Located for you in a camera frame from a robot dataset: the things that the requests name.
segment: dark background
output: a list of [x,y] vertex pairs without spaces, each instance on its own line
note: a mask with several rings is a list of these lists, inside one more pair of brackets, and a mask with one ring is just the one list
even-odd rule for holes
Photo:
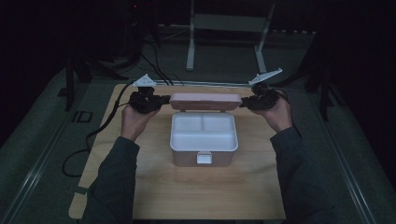
[[[206,13],[262,13],[261,7],[255,7],[259,0],[197,2],[197,10]],[[278,2],[270,29],[318,32],[301,73],[320,83],[324,71],[331,72],[331,82],[396,186],[394,1]],[[190,12],[186,0],[7,0],[0,4],[1,145],[64,68],[70,52],[82,51],[105,61],[136,54],[139,37],[155,32],[155,24],[188,24]],[[319,69],[310,70],[312,66]]]

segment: metal frame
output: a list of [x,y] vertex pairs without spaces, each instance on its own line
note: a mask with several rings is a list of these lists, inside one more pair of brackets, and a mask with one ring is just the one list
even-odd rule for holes
[[191,14],[190,14],[190,44],[189,52],[187,54],[187,71],[194,69],[194,55],[195,55],[195,29],[215,29],[228,31],[247,31],[247,32],[261,32],[262,37],[258,45],[254,47],[256,54],[257,65],[259,66],[259,73],[266,73],[264,58],[262,57],[262,47],[265,38],[268,34],[268,28],[271,24],[271,19],[274,15],[276,4],[270,6],[270,10],[266,18],[260,17],[245,17],[245,16],[224,16],[224,15],[208,15],[195,14],[194,0],[191,0]]

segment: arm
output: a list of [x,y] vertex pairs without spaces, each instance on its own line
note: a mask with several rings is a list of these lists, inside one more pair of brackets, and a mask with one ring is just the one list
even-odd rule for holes
[[335,208],[318,174],[318,167],[293,127],[290,105],[279,99],[263,116],[276,135],[271,138],[288,223],[337,223]]
[[120,137],[101,163],[98,176],[88,189],[81,223],[132,223],[139,151],[134,141],[157,113],[139,114],[129,105],[122,110]]

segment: white container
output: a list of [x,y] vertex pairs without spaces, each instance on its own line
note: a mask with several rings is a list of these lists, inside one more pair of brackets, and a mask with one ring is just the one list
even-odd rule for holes
[[[233,110],[242,104],[238,94],[174,93],[170,145],[177,166],[227,166],[238,148]],[[187,110],[219,112],[186,112]]]

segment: wooden table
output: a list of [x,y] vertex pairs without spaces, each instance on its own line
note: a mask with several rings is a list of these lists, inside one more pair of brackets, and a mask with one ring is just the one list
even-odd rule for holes
[[[104,120],[111,112],[123,85],[116,86]],[[250,88],[157,86],[155,94],[174,92],[252,94]],[[126,103],[136,87],[130,86],[120,103]],[[79,186],[87,189],[97,177],[100,163],[120,135],[121,108],[96,136]],[[275,132],[265,120],[246,108],[230,111],[235,117],[239,148],[228,167],[177,167],[172,161],[170,131],[176,110],[164,105],[150,120],[136,143],[134,193],[135,219],[281,219],[285,218],[276,172],[276,154],[269,138]],[[69,216],[79,219],[86,196],[75,193]]]

